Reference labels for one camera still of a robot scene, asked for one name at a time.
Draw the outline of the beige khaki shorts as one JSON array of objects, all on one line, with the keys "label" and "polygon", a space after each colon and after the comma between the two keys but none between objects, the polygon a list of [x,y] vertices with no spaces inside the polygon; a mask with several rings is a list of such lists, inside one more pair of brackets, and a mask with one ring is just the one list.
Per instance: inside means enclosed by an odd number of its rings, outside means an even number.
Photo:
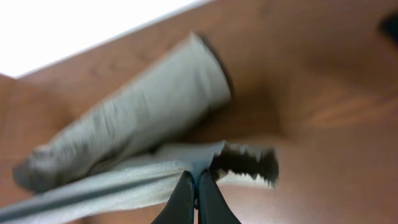
[{"label": "beige khaki shorts", "polygon": [[214,110],[232,88],[214,51],[197,34],[12,171],[34,197],[1,209],[2,223],[66,223],[119,210],[167,204],[180,176],[274,187],[279,165],[273,147],[220,141],[175,144]]}]

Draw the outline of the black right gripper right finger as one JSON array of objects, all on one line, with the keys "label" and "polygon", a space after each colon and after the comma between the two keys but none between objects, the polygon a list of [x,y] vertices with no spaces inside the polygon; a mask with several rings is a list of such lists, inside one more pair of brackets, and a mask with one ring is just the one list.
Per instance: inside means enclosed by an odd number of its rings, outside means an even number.
[{"label": "black right gripper right finger", "polygon": [[199,224],[241,224],[228,207],[209,170],[198,181]]}]

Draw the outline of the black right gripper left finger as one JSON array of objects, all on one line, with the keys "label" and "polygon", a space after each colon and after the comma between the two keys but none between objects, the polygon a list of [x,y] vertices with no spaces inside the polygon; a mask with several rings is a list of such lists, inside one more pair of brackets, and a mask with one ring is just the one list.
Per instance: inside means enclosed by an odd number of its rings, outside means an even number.
[{"label": "black right gripper left finger", "polygon": [[193,224],[194,202],[194,179],[184,171],[166,206],[151,224]]}]

